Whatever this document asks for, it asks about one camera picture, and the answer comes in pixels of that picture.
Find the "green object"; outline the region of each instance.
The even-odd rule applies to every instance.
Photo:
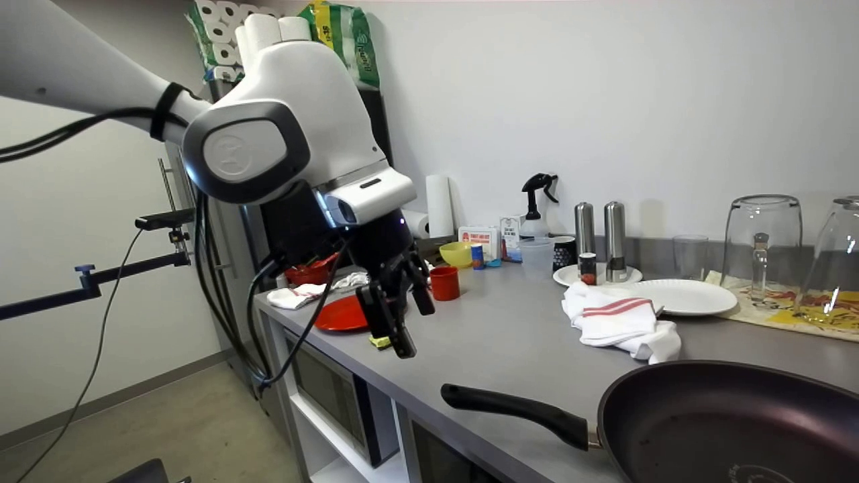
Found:
[[[331,18],[331,48],[340,55],[355,83],[379,89],[374,31],[365,10],[351,6],[331,6],[331,3],[324,6],[327,6],[324,16]],[[324,42],[324,34],[318,31],[323,23],[316,20],[314,6],[305,6],[298,16],[308,20],[310,40]]]
[[[184,14],[190,28],[194,28],[194,36],[195,36],[195,50],[203,62],[203,66],[214,66],[214,50],[212,50],[212,40],[206,34],[206,27],[203,27],[203,18],[198,14],[198,6],[194,0],[188,0],[188,14]]]

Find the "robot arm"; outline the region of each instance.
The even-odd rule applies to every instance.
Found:
[[[155,107],[170,85],[47,0],[0,3],[0,94],[38,103],[104,112]],[[183,94],[171,112],[190,121],[210,103]],[[163,140],[183,142],[184,129],[165,126]]]
[[[2,0],[8,46],[0,94],[84,112],[155,107],[170,79],[140,66],[47,0]],[[310,40],[267,46],[247,78],[218,103],[183,91],[165,142],[198,189],[234,201],[267,201],[296,181],[318,192],[333,228],[365,226],[416,196],[390,168],[371,117],[340,59]]]

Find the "glass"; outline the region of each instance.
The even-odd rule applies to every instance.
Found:
[[[803,207],[794,196],[756,192],[729,203],[724,219],[722,285],[743,279],[740,293],[755,309],[779,309],[800,285]]]
[[[859,196],[833,201],[798,301],[812,323],[859,323]]]

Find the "white plate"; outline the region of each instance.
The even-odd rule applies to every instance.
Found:
[[[553,279],[564,287],[569,287],[572,281],[579,281],[579,268],[576,264],[564,264],[553,274]],[[607,263],[595,263],[595,285],[634,285],[641,281],[641,270],[637,268],[626,268],[626,279],[608,279],[607,275]]]
[[[736,309],[737,303],[733,293],[698,279],[646,279],[626,290],[638,297],[649,297],[662,309],[662,314],[676,317],[713,317]]]

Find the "cable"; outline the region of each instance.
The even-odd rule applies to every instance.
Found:
[[[258,323],[255,323],[255,317],[253,317],[253,294],[258,293],[263,275],[272,270],[272,263],[266,263],[249,281],[247,287],[247,297],[245,297],[245,317],[247,317],[247,333],[249,333],[249,341],[253,345],[258,348],[258,356],[266,368],[266,378],[272,378],[272,364],[266,360],[266,352],[263,352],[263,341],[261,341],[261,333],[258,333]]]
[[[97,112],[97,116],[89,116],[89,117],[77,117],[77,121],[72,121],[67,126],[58,126],[58,129],[54,129],[47,134],[41,134],[35,140],[0,148],[0,162],[42,152],[42,150],[47,150],[47,148],[54,148],[58,142],[67,142],[70,137],[77,137],[81,130],[86,130],[86,129],[90,129],[90,126],[97,126],[97,122],[101,122],[106,117],[153,117],[153,116],[155,116],[153,107],[121,107],[121,109],[106,109],[106,112]],[[188,126],[188,121],[183,121],[175,112],[165,112],[165,122]]]
[[[331,294],[331,287],[333,287],[333,279],[336,279],[336,274],[339,274],[339,268],[340,268],[343,251],[348,251],[348,240],[340,244],[339,258],[336,258],[336,263],[333,263],[333,268],[331,268],[331,274],[327,274],[324,290],[323,290],[323,294],[318,294],[318,301],[316,301],[316,309],[314,309],[310,318],[305,322],[302,333],[298,336],[298,341],[296,341],[286,362],[284,362],[272,378],[266,378],[266,381],[261,383],[261,391],[266,391],[272,383],[277,383],[277,381],[293,368],[293,360],[296,360],[298,348],[300,348],[302,341],[310,336],[310,329],[314,329],[314,323],[316,323],[316,318],[318,318],[318,310],[323,310],[323,305],[324,305],[324,301],[327,301],[327,294]]]
[[[65,436],[65,432],[72,427],[72,421],[74,421],[74,415],[77,415],[77,411],[81,411],[84,397],[86,397],[90,381],[93,381],[97,373],[98,373],[101,354],[104,354],[106,317],[109,317],[109,309],[112,309],[112,297],[114,297],[114,293],[117,293],[117,287],[121,287],[121,281],[123,281],[123,268],[127,268],[127,263],[129,263],[129,258],[131,258],[131,250],[133,250],[133,244],[137,244],[140,235],[141,235],[141,230],[133,234],[133,238],[131,238],[129,246],[127,246],[123,260],[121,260],[117,268],[114,268],[117,279],[112,281],[109,297],[106,297],[106,303],[104,303],[97,356],[93,356],[93,362],[90,362],[90,370],[89,370],[86,383],[84,383],[84,388],[81,388],[81,395],[77,395],[77,399],[74,399],[74,404],[72,404],[72,413],[67,415],[67,421],[62,424],[62,428],[55,432],[55,436],[47,442],[47,447],[19,474],[16,483],[23,483],[23,479],[29,478],[29,471],[55,447],[55,442],[58,442],[58,440]]]
[[[266,381],[267,373],[261,370],[253,356],[245,352],[241,341],[238,341],[238,333],[235,333],[235,323],[234,323],[234,317],[226,314],[226,305],[218,303],[218,297],[212,294],[212,287],[206,281],[206,274],[203,274],[203,258],[202,258],[202,250],[203,250],[203,219],[206,219],[206,196],[203,192],[195,192],[195,217],[194,217],[194,268],[195,268],[195,279],[202,285],[202,293],[221,323],[221,329],[226,333],[226,338],[231,341],[241,368],[255,378],[255,381]]]
[[[223,310],[226,322],[231,323],[231,329],[238,333],[235,310],[234,310],[229,287],[226,287],[223,275],[214,275],[221,270],[221,255],[218,255],[218,244],[214,244],[214,234],[212,234],[210,197],[203,197],[202,209],[203,209],[202,211],[203,215],[202,222],[203,222],[203,240],[206,240],[206,268],[212,274],[214,301],[221,303],[221,310]]]

